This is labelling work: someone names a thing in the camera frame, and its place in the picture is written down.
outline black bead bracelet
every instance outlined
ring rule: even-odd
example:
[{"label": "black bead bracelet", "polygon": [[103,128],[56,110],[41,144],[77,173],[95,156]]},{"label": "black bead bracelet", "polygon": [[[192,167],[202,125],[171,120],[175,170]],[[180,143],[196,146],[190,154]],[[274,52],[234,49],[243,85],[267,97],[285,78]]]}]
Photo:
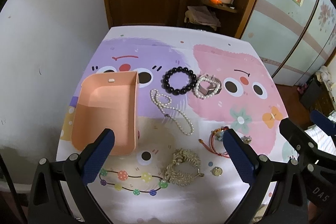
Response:
[{"label": "black bead bracelet", "polygon": [[[182,89],[174,89],[169,85],[169,78],[176,72],[183,72],[187,75],[190,76],[191,82],[190,84],[186,85]],[[182,68],[182,67],[177,67],[177,68],[172,68],[167,73],[163,76],[163,88],[166,90],[168,93],[172,93],[173,95],[179,95],[179,94],[186,94],[188,91],[193,89],[196,86],[197,76],[194,74],[192,70],[189,70],[187,67]]]}]

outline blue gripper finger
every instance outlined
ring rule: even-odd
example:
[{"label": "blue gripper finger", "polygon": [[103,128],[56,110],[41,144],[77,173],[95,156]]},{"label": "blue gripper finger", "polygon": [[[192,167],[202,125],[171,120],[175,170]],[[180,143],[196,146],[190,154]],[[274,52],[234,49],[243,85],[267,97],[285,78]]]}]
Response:
[{"label": "blue gripper finger", "polygon": [[84,185],[94,182],[101,167],[103,166],[105,160],[107,159],[109,153],[114,146],[114,132],[111,129],[105,130],[108,130],[107,134],[96,146],[96,149],[93,151],[93,153],[90,155],[90,157],[83,166],[82,181]]},{"label": "blue gripper finger", "polygon": [[255,167],[249,160],[248,156],[237,143],[237,140],[231,135],[231,130],[226,130],[223,133],[223,145],[228,152],[241,180],[249,185],[255,181]]},{"label": "blue gripper finger", "polygon": [[317,125],[328,136],[336,135],[336,125],[333,121],[329,120],[325,115],[317,111],[312,110],[310,113],[310,120]]}]

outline cartoon eye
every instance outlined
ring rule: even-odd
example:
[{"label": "cartoon eye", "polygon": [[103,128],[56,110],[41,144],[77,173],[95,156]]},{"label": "cartoon eye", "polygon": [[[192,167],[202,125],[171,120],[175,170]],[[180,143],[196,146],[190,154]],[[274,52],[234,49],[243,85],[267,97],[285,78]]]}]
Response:
[{"label": "cartoon eye", "polygon": [[267,98],[267,91],[264,88],[264,86],[258,82],[254,82],[252,84],[252,88],[254,93],[260,98],[260,99],[266,99]]},{"label": "cartoon eye", "polygon": [[244,93],[243,86],[238,80],[234,78],[231,77],[226,78],[223,81],[223,84],[226,91],[234,97],[240,97]]},{"label": "cartoon eye", "polygon": [[145,68],[137,68],[135,71],[139,74],[139,87],[144,88],[153,81],[153,74],[150,70]]},{"label": "cartoon eye", "polygon": [[148,165],[152,162],[152,154],[147,150],[143,150],[137,154],[136,159],[141,165]]},{"label": "cartoon eye", "polygon": [[118,70],[113,66],[105,66],[97,70],[96,73],[104,73],[104,72],[117,72]]}]

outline red nose print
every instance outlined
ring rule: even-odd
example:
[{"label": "red nose print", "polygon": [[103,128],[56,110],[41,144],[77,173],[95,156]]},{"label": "red nose print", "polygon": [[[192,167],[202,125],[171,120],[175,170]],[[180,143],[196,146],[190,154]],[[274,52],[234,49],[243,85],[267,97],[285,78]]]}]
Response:
[{"label": "red nose print", "polygon": [[243,85],[248,85],[249,84],[249,81],[244,76],[240,77],[240,81]]},{"label": "red nose print", "polygon": [[129,64],[122,64],[119,67],[119,71],[129,71],[131,69],[131,66]]}]

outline white wall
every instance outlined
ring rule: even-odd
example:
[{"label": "white wall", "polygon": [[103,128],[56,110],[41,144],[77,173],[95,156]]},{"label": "white wall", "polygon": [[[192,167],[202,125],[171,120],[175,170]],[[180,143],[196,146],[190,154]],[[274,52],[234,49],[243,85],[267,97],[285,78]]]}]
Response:
[{"label": "white wall", "polygon": [[55,160],[66,108],[108,31],[103,0],[8,0],[0,13],[0,152],[16,183]]}]

